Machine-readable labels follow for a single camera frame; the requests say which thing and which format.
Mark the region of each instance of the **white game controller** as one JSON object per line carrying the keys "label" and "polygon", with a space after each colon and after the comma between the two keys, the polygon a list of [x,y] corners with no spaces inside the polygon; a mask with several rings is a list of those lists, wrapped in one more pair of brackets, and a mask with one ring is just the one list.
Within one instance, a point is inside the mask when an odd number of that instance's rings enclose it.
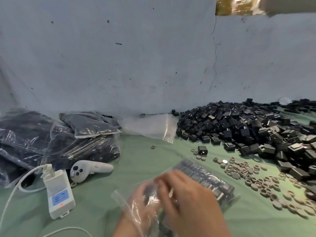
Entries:
{"label": "white game controller", "polygon": [[113,165],[107,163],[79,160],[70,169],[70,178],[73,182],[81,183],[89,174],[110,173],[113,169]]}

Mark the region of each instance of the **person's hand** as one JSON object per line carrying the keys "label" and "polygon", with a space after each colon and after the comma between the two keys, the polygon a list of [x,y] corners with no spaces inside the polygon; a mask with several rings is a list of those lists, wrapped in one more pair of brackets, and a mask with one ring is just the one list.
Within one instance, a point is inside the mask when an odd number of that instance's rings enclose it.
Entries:
{"label": "person's hand", "polygon": [[213,192],[181,171],[158,176],[158,197],[170,228],[179,237],[231,237]]}
{"label": "person's hand", "polygon": [[145,205],[144,191],[151,184],[153,183],[141,184],[129,198],[129,208],[122,214],[113,237],[140,237],[141,233],[148,234],[160,208],[160,203],[149,202]]}

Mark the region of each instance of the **green tablecloth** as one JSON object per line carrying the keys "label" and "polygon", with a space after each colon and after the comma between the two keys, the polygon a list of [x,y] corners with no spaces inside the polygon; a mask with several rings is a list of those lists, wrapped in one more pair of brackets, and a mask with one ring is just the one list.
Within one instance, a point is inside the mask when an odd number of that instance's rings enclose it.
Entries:
{"label": "green tablecloth", "polygon": [[[292,115],[301,123],[309,123],[312,117]],[[176,138],[173,144],[161,140],[154,140],[143,136],[121,135],[122,157],[118,163],[114,163],[114,172],[110,176],[95,174],[85,182],[78,184],[73,189],[76,207],[64,219],[52,220],[48,212],[46,191],[35,194],[17,192],[14,196],[0,236],[38,236],[41,237],[63,227],[75,226],[87,230],[93,237],[111,236],[121,210],[118,204],[111,198],[114,190],[129,186],[133,183],[153,178],[173,167],[182,159],[195,156],[190,151],[197,149],[201,143],[192,143]],[[200,161],[218,177],[236,187],[240,198],[224,213],[229,228],[234,237],[315,237],[316,217],[310,216],[308,220],[290,213],[287,209],[276,210],[272,202],[262,197],[259,192],[253,191],[245,185],[245,181],[235,180],[227,176],[219,164],[212,159],[227,159],[231,156],[238,160],[248,161],[251,166],[258,164],[251,157],[242,158],[238,152],[227,153],[223,146],[206,144],[208,148],[207,160]],[[279,171],[274,164],[262,162],[268,170],[261,170],[257,178],[268,175],[278,175]],[[282,192],[292,190],[296,195],[304,197],[303,189],[293,187],[289,180],[280,180],[281,192],[276,192],[279,198]],[[11,190],[0,189],[0,209],[2,210]],[[61,236],[85,237],[86,235],[76,230],[58,233]]]}

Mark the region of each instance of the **grey wall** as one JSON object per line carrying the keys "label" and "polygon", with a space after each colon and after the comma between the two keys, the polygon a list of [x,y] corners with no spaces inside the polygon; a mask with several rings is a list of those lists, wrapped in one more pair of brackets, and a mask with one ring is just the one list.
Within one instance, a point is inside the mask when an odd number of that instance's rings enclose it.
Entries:
{"label": "grey wall", "polygon": [[43,112],[316,99],[315,39],[316,14],[215,19],[215,0],[0,0],[5,75]]}

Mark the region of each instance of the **table surface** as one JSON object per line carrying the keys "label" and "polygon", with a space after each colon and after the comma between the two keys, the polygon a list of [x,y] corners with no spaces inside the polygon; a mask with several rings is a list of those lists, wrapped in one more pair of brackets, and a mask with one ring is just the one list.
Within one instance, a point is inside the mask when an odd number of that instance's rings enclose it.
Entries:
{"label": "table surface", "polygon": [[[308,124],[315,119],[309,116],[290,114],[294,120]],[[116,189],[128,188],[131,184],[154,178],[161,172],[173,167],[184,158],[196,160],[191,149],[197,149],[201,143],[192,143],[176,138],[173,144],[162,140],[154,140],[143,136],[121,135],[122,157],[114,163],[114,172],[110,176],[105,174],[90,175],[86,181],[74,188],[73,195],[76,207],[64,219],[52,220],[48,212],[47,193],[41,191],[25,194],[17,191],[4,218],[1,230],[2,237],[34,236],[41,237],[63,227],[81,227],[93,237],[111,236],[117,224],[121,209],[111,194]],[[224,212],[224,217],[234,237],[269,236],[269,237],[315,237],[316,217],[303,219],[287,209],[276,210],[270,199],[264,198],[259,192],[253,191],[245,185],[243,179],[235,180],[227,176],[219,164],[213,162],[214,157],[229,160],[235,157],[240,161],[247,161],[251,166],[258,164],[252,157],[241,157],[239,152],[228,153],[223,144],[213,146],[206,144],[208,155],[205,165],[219,178],[235,186],[240,198]],[[256,178],[277,176],[277,167],[261,160],[268,170],[260,170]],[[297,189],[287,179],[280,180],[281,192],[273,191],[280,199],[284,199],[282,192],[291,190],[299,197],[304,197],[303,188]],[[0,210],[3,209],[12,189],[0,189]],[[54,235],[86,237],[85,233],[69,230]]]}

